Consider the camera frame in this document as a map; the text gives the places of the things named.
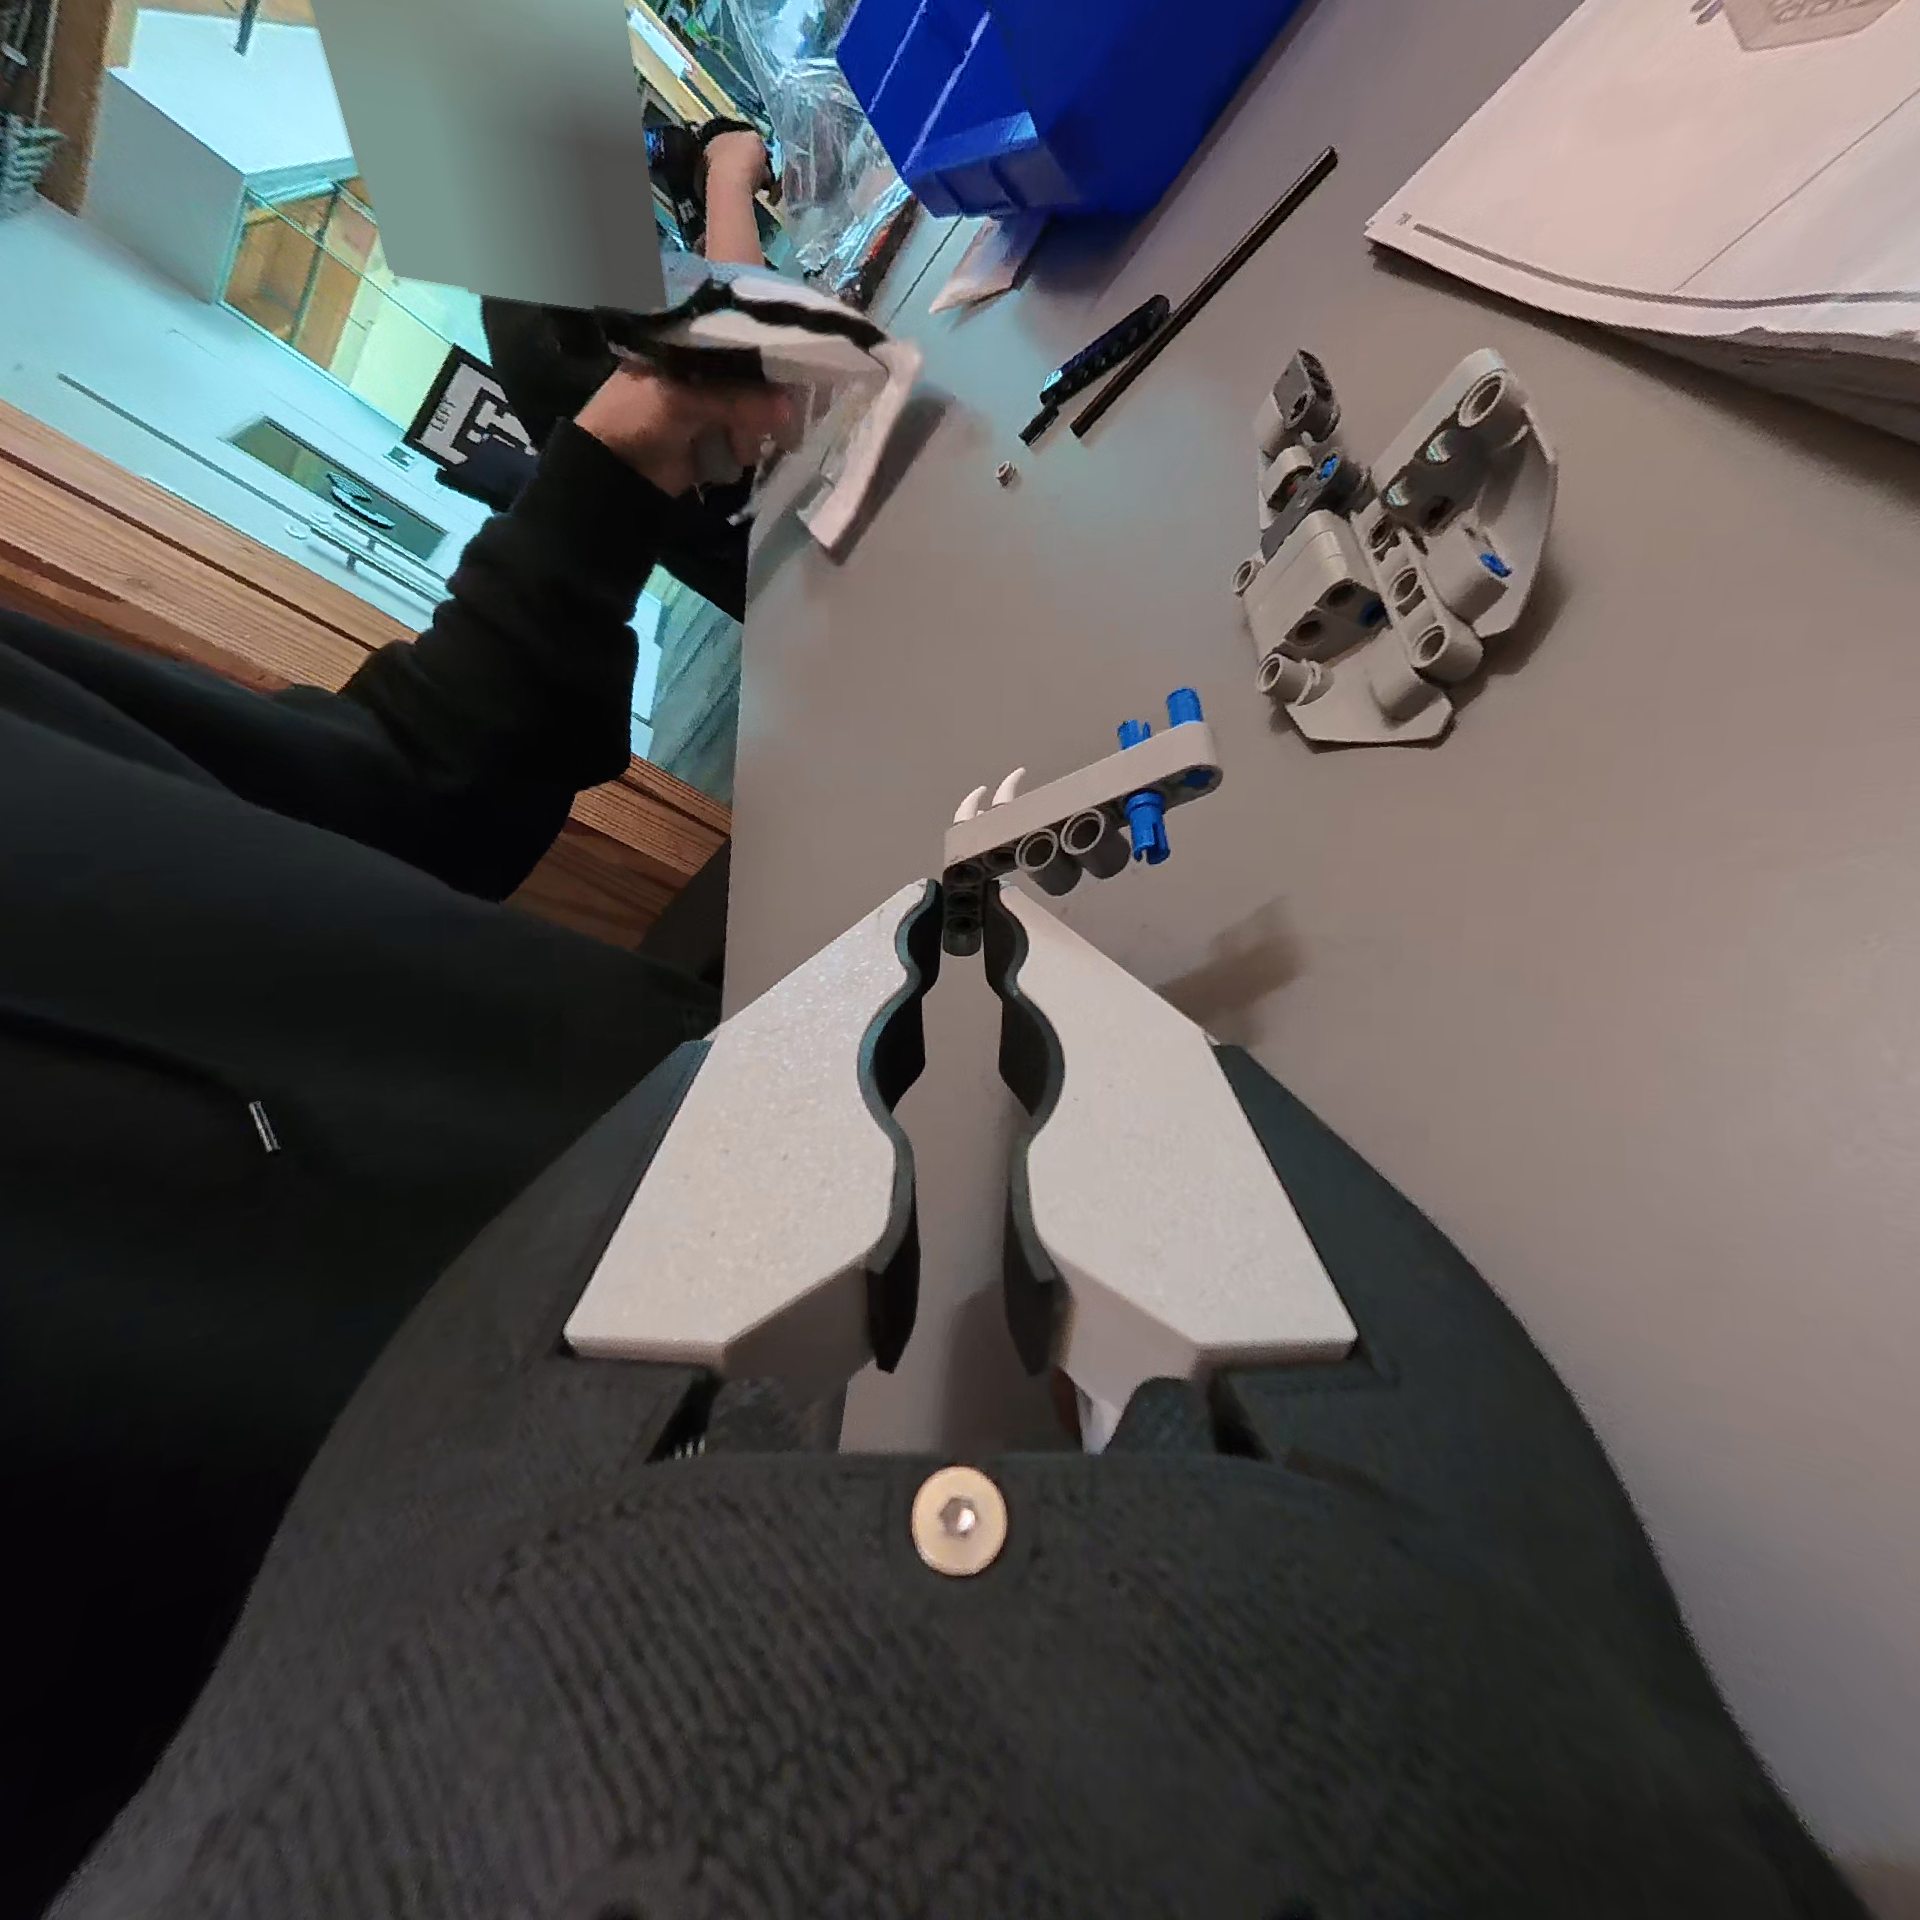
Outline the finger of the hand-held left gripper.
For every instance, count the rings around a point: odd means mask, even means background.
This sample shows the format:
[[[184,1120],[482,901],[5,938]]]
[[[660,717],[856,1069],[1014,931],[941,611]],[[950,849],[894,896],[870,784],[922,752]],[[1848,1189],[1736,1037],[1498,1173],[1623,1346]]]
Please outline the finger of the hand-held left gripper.
[[[801,281],[704,281],[687,297],[687,329],[717,344],[724,337],[722,320],[760,335],[804,332],[849,346],[882,346],[882,328]]]
[[[889,338],[806,328],[748,328],[708,341],[717,375],[773,388],[878,388],[889,377]]]

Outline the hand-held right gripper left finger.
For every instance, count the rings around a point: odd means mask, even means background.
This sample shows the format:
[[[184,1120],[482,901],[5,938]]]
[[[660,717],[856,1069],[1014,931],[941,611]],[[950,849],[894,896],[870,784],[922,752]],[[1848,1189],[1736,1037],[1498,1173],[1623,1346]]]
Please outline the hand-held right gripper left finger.
[[[892,1373],[913,1333],[913,1147],[938,885],[912,881],[724,1019],[566,1346],[705,1373]]]

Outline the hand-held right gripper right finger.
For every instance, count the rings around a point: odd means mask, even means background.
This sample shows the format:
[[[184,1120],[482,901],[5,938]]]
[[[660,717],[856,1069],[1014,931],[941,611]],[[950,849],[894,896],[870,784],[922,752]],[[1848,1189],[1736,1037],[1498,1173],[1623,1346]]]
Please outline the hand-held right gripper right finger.
[[[1140,1385],[1332,1365],[1358,1328],[1212,1036],[1023,890],[982,964],[1017,1124],[1001,1299],[1021,1368],[1104,1451]]]

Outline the grey bent brick beam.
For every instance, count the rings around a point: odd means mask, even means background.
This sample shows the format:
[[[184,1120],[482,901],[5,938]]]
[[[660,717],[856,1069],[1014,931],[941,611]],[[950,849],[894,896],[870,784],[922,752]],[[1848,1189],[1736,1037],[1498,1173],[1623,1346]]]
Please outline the grey bent brick beam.
[[[1220,764],[1197,696],[1175,688],[1166,709],[1161,727],[1122,722],[1116,752],[1070,776],[1025,784],[1025,770],[1014,768],[959,800],[938,881],[949,956],[980,951],[1005,881],[1062,899],[1082,881],[1167,861],[1172,811],[1212,795]]]

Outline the person's left forearm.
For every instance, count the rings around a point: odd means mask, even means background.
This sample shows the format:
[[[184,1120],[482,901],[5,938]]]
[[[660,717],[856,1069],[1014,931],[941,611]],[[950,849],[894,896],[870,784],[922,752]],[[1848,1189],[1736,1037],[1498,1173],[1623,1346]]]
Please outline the person's left forearm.
[[[343,688],[369,722],[375,843],[466,896],[505,901],[575,797],[632,759],[632,617],[660,496],[584,420],[469,543],[428,629]]]

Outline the grey desk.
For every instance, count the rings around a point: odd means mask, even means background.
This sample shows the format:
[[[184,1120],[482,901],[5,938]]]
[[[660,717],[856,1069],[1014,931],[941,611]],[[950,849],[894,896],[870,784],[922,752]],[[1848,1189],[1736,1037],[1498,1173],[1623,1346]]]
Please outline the grey desk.
[[[726,1007],[928,874],[974,784],[1194,688],[1223,791],[1062,917],[1501,1291],[1778,1785],[1914,1915],[1914,449],[1366,248],[1568,11],[1308,7],[1149,219],[1053,232],[972,315],[928,315],[966,234],[916,234],[889,493],[844,560],[757,530]],[[1020,442],[1325,146],[1100,428],[1110,375]],[[1361,458],[1482,346],[1557,445],[1546,576],[1434,749],[1316,752],[1253,688],[1253,413],[1301,346]]]

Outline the person's left hand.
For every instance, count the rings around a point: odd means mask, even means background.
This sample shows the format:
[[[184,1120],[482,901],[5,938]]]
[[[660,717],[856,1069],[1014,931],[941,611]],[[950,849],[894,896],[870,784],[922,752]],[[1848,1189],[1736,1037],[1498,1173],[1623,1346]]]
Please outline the person's left hand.
[[[804,404],[784,388],[672,377],[621,364],[573,424],[666,496],[728,488],[804,435]]]

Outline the black red brick parts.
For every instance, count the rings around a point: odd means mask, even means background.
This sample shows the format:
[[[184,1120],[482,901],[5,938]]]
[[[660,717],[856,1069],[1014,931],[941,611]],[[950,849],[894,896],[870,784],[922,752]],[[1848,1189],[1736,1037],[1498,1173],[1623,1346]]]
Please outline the black red brick parts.
[[[863,312],[872,307],[919,221],[919,202],[901,181],[894,181],[852,218],[817,264],[804,267],[801,276],[826,297]]]

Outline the clear plastic bags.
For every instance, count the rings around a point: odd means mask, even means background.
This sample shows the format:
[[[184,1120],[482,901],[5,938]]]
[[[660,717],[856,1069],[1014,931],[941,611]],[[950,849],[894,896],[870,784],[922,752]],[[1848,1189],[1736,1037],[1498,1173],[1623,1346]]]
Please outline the clear plastic bags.
[[[780,148],[775,176],[800,276],[861,208],[901,181],[837,61],[855,9],[855,3],[724,3],[720,11],[726,50]]]

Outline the white paper leaflet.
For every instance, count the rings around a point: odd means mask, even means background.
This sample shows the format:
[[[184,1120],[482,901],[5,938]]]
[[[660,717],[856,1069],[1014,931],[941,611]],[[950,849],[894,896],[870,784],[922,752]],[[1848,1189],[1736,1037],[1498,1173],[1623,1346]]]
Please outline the white paper leaflet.
[[[1046,225],[1042,212],[984,221],[966,242],[946,283],[928,301],[928,313],[953,313],[1010,293]]]

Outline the black labelled board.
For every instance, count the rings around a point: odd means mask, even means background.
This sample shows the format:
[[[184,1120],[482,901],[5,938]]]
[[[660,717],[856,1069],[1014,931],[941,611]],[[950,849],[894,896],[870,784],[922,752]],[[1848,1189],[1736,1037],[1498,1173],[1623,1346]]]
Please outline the black labelled board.
[[[524,476],[536,460],[487,361],[453,344],[428,381],[400,444],[441,476]]]

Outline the black holed brick beam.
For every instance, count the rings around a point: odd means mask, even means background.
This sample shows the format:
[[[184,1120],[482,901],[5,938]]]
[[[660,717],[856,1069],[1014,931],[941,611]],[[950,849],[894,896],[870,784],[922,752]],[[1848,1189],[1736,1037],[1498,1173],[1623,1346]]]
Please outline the black holed brick beam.
[[[1105,328],[1086,348],[1050,371],[1038,396],[1038,412],[1020,429],[1020,442],[1032,445],[1055,424],[1065,404],[1100,380],[1110,377],[1161,332],[1169,315],[1169,299],[1151,296],[1134,307],[1122,320]]]

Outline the blue plastic bin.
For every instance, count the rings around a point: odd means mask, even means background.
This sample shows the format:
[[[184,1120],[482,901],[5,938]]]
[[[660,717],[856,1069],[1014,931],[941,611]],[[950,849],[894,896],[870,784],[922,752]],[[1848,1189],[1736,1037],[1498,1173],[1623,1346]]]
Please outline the blue plastic bin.
[[[1297,3],[860,3],[834,59],[937,219],[1151,211]]]

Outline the long black axle rod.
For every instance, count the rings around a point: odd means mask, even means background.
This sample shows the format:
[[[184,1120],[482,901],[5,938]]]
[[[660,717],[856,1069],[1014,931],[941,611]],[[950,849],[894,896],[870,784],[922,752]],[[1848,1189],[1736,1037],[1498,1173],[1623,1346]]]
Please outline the long black axle rod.
[[[1334,146],[1319,151],[1288,184],[1272,207],[1234,242],[1234,248],[1177,301],[1158,329],[1097,388],[1093,400],[1071,419],[1070,432],[1082,442],[1105,413],[1134,388],[1137,377],[1169,348],[1181,332],[1241,274],[1241,271],[1292,221],[1303,207],[1332,178],[1338,165]]]

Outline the open instruction booklet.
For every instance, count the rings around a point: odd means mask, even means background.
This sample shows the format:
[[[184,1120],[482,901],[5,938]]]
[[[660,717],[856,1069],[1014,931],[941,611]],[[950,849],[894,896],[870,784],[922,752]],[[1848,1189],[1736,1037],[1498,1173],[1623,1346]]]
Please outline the open instruction booklet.
[[[1364,234],[1914,444],[1918,4],[1582,4]]]

